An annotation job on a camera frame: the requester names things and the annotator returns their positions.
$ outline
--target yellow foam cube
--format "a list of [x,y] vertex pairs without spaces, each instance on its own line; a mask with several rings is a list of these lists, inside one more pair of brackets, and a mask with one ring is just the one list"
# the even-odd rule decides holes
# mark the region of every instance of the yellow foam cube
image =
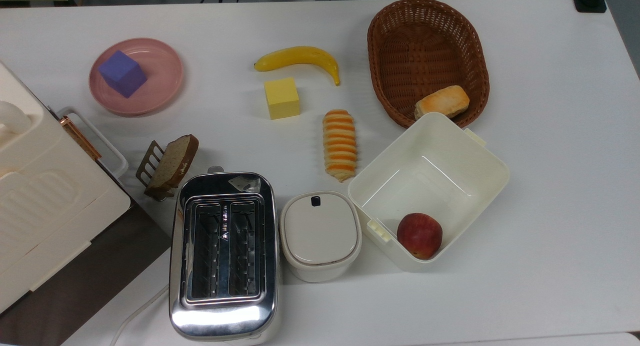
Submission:
[[272,120],[300,115],[300,98],[292,77],[266,81],[264,85]]

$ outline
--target stainless steel toaster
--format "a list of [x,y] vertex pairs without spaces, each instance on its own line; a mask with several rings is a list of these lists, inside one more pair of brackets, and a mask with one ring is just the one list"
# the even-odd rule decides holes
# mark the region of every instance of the stainless steel toaster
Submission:
[[273,195],[255,173],[209,173],[183,185],[169,271],[169,317],[183,337],[248,346],[278,331]]

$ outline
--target wicker basket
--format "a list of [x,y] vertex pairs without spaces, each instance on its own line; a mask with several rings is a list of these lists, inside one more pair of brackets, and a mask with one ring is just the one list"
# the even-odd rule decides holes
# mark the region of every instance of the wicker basket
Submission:
[[377,98],[398,125],[408,128],[415,104],[450,85],[470,99],[452,120],[474,121],[489,97],[489,73],[476,30],[460,12],[436,0],[398,0],[380,10],[368,28],[368,60]]

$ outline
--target purple cube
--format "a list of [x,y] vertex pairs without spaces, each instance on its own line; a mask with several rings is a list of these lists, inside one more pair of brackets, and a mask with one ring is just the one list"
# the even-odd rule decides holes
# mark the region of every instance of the purple cube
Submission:
[[129,98],[147,80],[140,64],[120,50],[98,66],[98,71],[107,85],[125,98]]

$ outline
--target red apple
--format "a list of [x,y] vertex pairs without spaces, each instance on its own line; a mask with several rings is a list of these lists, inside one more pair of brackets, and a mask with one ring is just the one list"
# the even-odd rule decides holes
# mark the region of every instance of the red apple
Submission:
[[407,214],[398,225],[398,241],[414,257],[427,260],[442,245],[442,227],[427,214]]

